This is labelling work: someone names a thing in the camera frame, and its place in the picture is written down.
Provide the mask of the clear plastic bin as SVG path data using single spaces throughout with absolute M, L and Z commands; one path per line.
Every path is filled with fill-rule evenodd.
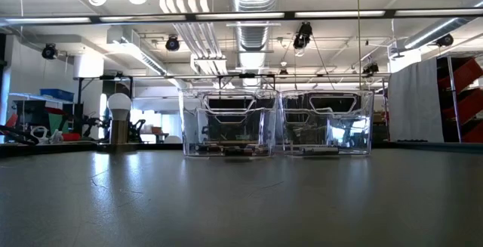
M 256 159 L 273 155 L 278 92 L 266 89 L 186 89 L 179 93 L 183 152 L 189 157 Z M 197 152 L 197 144 L 251 148 L 253 156 Z
M 282 147 L 299 158 L 371 153 L 372 91 L 292 90 L 279 94 Z

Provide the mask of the black ceiling spotlight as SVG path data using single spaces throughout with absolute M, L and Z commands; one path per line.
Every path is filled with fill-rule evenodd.
M 42 57 L 46 60 L 56 60 L 58 57 L 58 50 L 54 43 L 47 43 L 42 50 Z
M 180 42 L 177 35 L 169 35 L 165 42 L 165 48 L 168 51 L 178 51 L 180 49 Z
M 373 62 L 373 63 L 370 63 L 370 64 L 363 67 L 362 75 L 370 77 L 370 76 L 373 76 L 374 74 L 378 73 L 379 71 L 380 70 L 379 70 L 378 64 Z
M 312 37 L 312 26 L 310 22 L 302 22 L 299 30 L 296 32 L 293 47 L 295 50 L 304 49 L 310 42 Z
M 448 47 L 454 43 L 454 37 L 450 33 L 448 33 L 445 36 L 437 39 L 435 43 L 439 48 Z

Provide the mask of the white ceiling conduit bundle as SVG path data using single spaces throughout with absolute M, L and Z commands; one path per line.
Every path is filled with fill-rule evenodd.
M 217 39 L 214 24 L 198 22 L 197 13 L 209 13 L 208 0 L 160 0 L 159 6 L 166 14 L 179 14 L 182 19 L 174 24 L 174 35 L 180 46 L 184 44 L 191 53 L 192 69 L 205 75 L 227 74 L 226 56 Z

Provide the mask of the white curtain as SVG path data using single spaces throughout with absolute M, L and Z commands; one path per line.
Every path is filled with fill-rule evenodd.
M 444 141 L 435 58 L 393 73 L 388 100 L 391 141 Z

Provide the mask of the blue plastic bin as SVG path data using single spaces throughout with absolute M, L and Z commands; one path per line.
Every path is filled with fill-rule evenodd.
M 64 91 L 62 89 L 57 89 L 57 88 L 41 88 L 39 92 L 40 92 L 40 95 L 49 96 L 52 98 L 69 101 L 69 102 L 73 102 L 74 96 L 75 96 L 75 94 L 72 92 Z

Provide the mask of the metal shelf rack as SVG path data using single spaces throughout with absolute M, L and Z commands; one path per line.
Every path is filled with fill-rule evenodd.
M 451 56 L 447 56 L 447 62 L 448 62 L 448 73 L 450 78 L 451 94 L 452 94 L 454 115 L 455 115 L 454 120 L 455 120 L 456 129 L 457 129 L 458 142 L 461 144 L 463 142 L 463 138 L 461 133 L 458 100 L 457 100 L 457 89 L 456 89 L 456 82 L 454 79 L 454 69 L 453 69 Z

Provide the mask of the red plastic storage bin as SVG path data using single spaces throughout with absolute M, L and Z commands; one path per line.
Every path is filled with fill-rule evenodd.
M 454 101 L 449 92 L 440 97 L 441 117 L 455 119 Z M 483 110 L 483 89 L 473 88 L 457 94 L 457 109 L 460 124 L 465 124 Z
M 451 59 L 455 90 L 459 94 L 476 79 L 483 76 L 483 69 L 474 57 L 453 57 Z
M 473 119 L 461 126 L 462 142 L 483 144 L 483 119 Z

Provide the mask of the black overhead frame beam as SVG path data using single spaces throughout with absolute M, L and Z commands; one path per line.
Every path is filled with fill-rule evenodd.
M 370 20 L 393 18 L 442 18 L 427 15 L 432 9 L 388 9 L 362 11 L 260 11 L 197 13 L 198 22 L 293 21 L 293 20 Z M 0 17 L 0 26 L 57 26 L 57 25 L 131 25 L 144 23 L 176 23 L 179 14 L 85 15 L 47 17 Z

